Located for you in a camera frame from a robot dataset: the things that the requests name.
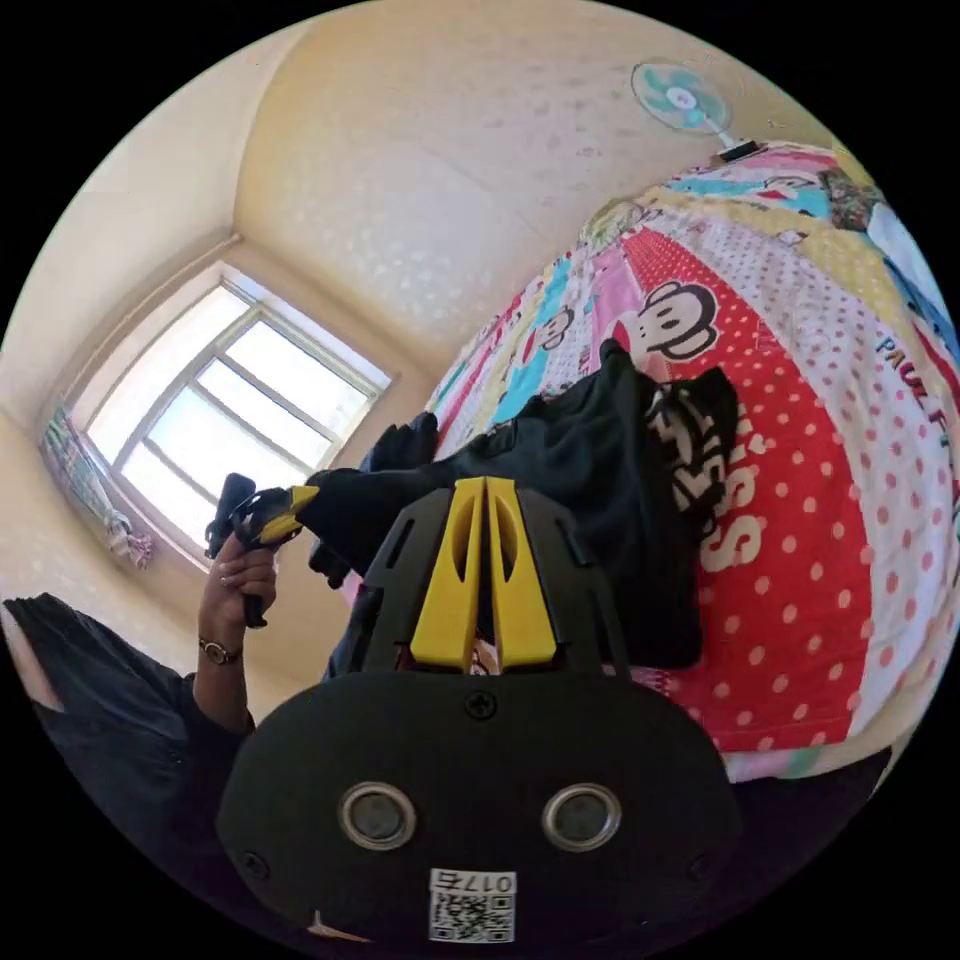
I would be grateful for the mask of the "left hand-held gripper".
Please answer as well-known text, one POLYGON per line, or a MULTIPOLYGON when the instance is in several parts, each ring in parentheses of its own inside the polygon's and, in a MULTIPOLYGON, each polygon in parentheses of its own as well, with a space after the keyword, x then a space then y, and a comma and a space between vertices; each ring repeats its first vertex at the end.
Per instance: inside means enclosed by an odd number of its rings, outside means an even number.
MULTIPOLYGON (((235 503, 231 511, 226 510, 230 505, 229 500, 223 498, 212 526, 212 539, 208 544, 212 564, 232 534, 249 550, 272 547, 278 552, 282 545, 297 537, 303 529, 294 513, 305 510, 319 492, 317 485, 265 489, 235 503)), ((265 613, 269 608, 265 610, 260 600, 247 597, 244 608, 247 628, 262 628, 266 625, 265 613)))

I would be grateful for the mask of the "person's left hand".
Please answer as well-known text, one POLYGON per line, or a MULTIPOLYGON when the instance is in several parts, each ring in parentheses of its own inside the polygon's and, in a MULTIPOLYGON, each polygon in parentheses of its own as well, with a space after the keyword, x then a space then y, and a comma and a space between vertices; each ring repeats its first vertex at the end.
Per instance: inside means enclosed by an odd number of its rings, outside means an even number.
POLYGON ((241 651, 247 622, 244 601, 253 597, 267 610, 276 598, 277 550, 249 550, 230 535, 213 561, 202 594, 198 636, 229 654, 241 651))

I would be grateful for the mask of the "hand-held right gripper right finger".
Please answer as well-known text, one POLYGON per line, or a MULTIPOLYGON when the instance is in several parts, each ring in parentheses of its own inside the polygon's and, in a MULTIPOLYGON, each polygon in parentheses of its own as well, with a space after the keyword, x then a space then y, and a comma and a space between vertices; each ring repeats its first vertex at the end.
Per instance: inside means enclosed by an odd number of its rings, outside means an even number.
POLYGON ((545 668, 556 641, 520 500, 511 480, 486 480, 491 609, 499 668, 545 668))

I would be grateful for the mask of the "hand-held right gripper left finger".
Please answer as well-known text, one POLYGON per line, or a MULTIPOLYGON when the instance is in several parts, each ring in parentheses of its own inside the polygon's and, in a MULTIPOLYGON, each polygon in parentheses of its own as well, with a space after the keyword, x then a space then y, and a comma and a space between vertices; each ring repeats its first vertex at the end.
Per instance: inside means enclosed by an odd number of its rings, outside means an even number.
POLYGON ((471 667, 483 564, 484 510, 485 480, 459 481, 410 645, 419 667, 471 667))

